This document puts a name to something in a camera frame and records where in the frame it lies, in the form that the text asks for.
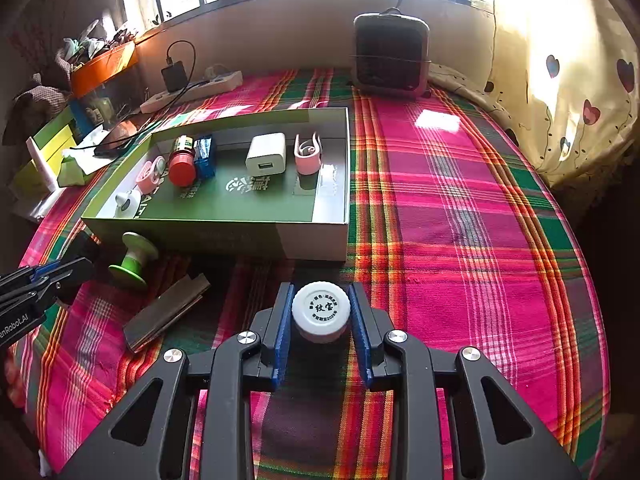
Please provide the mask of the black power adapter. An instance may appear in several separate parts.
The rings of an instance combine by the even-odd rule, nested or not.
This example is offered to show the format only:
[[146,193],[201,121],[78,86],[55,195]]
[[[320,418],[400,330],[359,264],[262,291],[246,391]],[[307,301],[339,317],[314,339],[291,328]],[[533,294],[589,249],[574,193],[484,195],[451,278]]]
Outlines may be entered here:
[[178,92],[189,84],[189,78],[181,61],[167,64],[160,70],[160,74],[169,93]]

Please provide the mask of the red cap bottle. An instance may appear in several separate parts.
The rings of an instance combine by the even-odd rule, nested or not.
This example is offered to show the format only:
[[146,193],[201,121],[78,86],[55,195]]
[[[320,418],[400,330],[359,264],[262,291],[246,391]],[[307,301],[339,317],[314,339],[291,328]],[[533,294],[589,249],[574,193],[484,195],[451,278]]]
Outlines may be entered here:
[[178,188],[187,188],[196,179],[193,143],[190,136],[178,136],[172,146],[168,177],[170,182]]

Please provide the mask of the blue transparent box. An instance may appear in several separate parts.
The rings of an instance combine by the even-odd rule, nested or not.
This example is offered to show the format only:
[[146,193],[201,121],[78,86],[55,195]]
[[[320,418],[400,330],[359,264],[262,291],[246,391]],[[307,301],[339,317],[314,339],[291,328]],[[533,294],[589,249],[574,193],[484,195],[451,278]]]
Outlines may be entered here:
[[211,134],[194,141],[194,166],[198,180],[208,180],[216,174],[216,141]]

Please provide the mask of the green white spool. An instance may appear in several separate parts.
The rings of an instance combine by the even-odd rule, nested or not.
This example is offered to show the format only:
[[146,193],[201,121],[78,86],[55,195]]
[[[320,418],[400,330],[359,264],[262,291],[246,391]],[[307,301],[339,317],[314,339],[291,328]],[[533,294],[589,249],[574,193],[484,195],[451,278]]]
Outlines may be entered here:
[[143,288],[146,286],[143,268],[149,261],[158,258],[158,249],[146,237],[135,232],[122,234],[122,242],[127,248],[126,255],[121,263],[111,264],[108,270],[119,286]]

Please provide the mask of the white usb charger cube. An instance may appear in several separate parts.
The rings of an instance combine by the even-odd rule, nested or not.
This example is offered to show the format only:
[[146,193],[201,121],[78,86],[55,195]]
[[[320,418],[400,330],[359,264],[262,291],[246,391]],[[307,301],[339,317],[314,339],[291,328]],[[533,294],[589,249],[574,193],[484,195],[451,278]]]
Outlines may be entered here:
[[286,141],[283,132],[254,136],[250,142],[245,166],[254,178],[283,174],[286,169]]

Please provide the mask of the white round jar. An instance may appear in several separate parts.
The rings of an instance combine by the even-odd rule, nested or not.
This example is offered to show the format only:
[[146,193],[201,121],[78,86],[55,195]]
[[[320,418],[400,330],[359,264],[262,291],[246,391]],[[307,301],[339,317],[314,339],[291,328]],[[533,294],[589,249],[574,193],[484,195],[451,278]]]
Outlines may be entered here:
[[344,289],[324,281],[300,288],[292,302],[292,317],[299,333],[315,344],[336,341],[346,330],[350,302]]

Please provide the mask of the black smartphone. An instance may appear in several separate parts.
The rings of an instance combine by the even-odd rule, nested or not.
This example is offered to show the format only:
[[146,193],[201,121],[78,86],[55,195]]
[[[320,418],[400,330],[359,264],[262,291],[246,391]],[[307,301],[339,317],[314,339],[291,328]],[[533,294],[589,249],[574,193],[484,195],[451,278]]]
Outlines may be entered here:
[[146,133],[149,124],[136,125],[131,120],[117,124],[106,137],[96,144],[93,155],[99,158],[117,158],[126,153],[137,138]]

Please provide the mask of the green cloth pouch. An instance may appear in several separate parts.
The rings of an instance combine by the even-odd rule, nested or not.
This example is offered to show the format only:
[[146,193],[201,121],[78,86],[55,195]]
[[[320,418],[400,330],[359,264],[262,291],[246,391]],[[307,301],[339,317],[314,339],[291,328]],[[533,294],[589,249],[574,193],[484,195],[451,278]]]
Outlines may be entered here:
[[85,186],[92,178],[93,174],[86,174],[72,156],[64,156],[62,158],[60,172],[58,173],[58,186],[60,188]]

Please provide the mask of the pink clip holder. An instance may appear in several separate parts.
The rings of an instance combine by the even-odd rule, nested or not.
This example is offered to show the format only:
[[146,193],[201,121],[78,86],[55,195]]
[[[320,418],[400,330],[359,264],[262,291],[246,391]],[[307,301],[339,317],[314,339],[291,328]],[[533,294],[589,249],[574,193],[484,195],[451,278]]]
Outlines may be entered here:
[[136,177],[136,185],[142,195],[152,194],[162,182],[166,162],[162,155],[147,160]]
[[305,141],[298,134],[294,142],[294,159],[297,172],[301,176],[316,174],[321,168],[322,144],[318,133],[314,132]]

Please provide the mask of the orange storage bin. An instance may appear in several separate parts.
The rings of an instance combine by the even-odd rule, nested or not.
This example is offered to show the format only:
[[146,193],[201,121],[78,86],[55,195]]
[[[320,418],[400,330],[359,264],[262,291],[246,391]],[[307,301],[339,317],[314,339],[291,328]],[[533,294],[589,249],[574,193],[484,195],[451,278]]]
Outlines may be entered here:
[[137,62],[136,44],[133,41],[121,44],[74,70],[70,75],[70,91],[80,99]]

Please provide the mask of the yellow green box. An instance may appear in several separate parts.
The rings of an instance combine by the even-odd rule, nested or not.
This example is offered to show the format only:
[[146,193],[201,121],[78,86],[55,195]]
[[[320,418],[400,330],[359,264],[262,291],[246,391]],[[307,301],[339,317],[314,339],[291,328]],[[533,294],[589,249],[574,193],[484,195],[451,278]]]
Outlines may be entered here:
[[[60,173],[63,151],[77,145],[75,127],[75,118],[68,106],[34,136],[35,144],[55,177]],[[51,192],[32,160],[15,175],[9,189],[18,200],[41,198]]]

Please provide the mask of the clear silver lighter case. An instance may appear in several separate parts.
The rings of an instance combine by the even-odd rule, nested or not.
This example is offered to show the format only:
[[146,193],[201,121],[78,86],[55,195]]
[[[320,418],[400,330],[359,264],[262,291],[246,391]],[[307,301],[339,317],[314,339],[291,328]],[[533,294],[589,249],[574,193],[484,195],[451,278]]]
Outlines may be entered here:
[[176,281],[124,326],[128,349],[138,352],[150,340],[167,330],[202,299],[209,286],[209,280],[203,273],[196,278],[185,275]]

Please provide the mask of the small grey desk fan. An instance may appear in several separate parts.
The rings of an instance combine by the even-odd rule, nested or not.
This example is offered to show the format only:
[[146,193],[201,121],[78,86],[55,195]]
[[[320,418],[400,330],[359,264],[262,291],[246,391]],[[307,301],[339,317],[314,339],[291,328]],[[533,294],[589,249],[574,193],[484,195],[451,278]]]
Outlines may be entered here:
[[430,92],[430,28],[397,8],[354,19],[352,83],[360,90],[414,99]]

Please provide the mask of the white power strip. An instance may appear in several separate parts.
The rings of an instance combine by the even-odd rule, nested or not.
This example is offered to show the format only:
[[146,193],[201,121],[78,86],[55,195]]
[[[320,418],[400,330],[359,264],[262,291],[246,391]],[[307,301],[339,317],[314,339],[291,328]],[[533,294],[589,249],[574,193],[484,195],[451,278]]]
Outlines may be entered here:
[[140,105],[143,114],[151,114],[158,112],[162,108],[168,107],[171,103],[179,104],[190,101],[197,101],[217,94],[230,92],[243,84],[243,75],[240,70],[235,72],[218,75],[212,80],[197,82],[190,84],[185,92],[178,90],[176,92],[163,91],[144,101]]

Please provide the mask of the plaid tablecloth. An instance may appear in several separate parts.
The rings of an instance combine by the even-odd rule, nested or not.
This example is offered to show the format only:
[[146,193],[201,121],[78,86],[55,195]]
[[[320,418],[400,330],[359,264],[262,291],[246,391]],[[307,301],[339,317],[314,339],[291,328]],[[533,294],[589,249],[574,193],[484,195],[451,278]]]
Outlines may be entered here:
[[[445,90],[406,103],[365,96],[337,70],[288,70],[180,106],[165,126],[322,106],[348,110],[352,187],[346,262],[314,277],[363,284],[430,347],[480,348],[593,478],[610,408],[596,290],[561,208],[485,112]],[[9,352],[10,398],[54,469],[165,350],[218,346],[302,275],[245,258],[213,269],[212,299],[139,353],[122,326],[143,299],[99,281]]]

